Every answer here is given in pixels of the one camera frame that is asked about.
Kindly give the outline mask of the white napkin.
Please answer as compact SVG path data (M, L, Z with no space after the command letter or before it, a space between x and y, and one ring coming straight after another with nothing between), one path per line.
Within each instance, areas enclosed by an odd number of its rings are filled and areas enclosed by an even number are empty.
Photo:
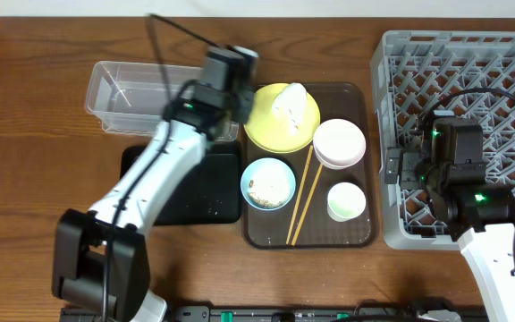
M307 91L300 83L287 85L274 99L272 113L276 119L285 118L290 135L296 135L299 132L307 101Z

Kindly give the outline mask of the small white cup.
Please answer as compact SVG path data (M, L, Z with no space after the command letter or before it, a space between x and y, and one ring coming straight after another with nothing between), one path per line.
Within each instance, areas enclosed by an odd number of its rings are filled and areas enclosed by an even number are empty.
M351 182L337 183L327 193L327 212L336 222L359 217L365 211L366 205L365 193Z

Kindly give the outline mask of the light blue bowl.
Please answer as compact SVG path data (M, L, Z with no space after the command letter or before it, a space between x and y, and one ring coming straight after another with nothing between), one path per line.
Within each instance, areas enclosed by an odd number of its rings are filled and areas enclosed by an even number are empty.
M291 186L291 194L288 200L278 208L261 208L258 205L254 204L249 198L248 194L248 185L251 179L256 177L265 177L265 178L283 178L287 181ZM246 167L242 176L241 176L241 194L242 197L254 208L265 211L274 211L280 208L283 208L285 205L289 203L291 198L293 197L296 191L296 179L293 171L290 167L284 163L282 160L272 157L264 157L260 158L250 165Z

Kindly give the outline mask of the rice food scraps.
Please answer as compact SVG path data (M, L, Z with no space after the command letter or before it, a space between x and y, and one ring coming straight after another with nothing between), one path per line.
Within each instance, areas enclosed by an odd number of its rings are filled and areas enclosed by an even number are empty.
M278 208L290 197L291 186L283 178L256 177L249 181L248 194L261 208Z

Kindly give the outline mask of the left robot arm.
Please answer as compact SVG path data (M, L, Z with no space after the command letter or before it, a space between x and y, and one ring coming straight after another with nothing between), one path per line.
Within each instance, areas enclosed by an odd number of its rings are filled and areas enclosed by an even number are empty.
M68 209L55 233L51 293L103 321L161 321L146 239L184 177L230 122L246 123L257 52L210 47L198 78L167 99L156 133L122 179L88 211Z

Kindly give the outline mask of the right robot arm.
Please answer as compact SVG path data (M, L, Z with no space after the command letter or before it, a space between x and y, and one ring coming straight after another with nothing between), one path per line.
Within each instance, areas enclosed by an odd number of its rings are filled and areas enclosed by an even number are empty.
M422 190L477 282L487 316L515 321L515 198L485 180L483 130L474 120L440 117L420 149L388 148L384 181Z

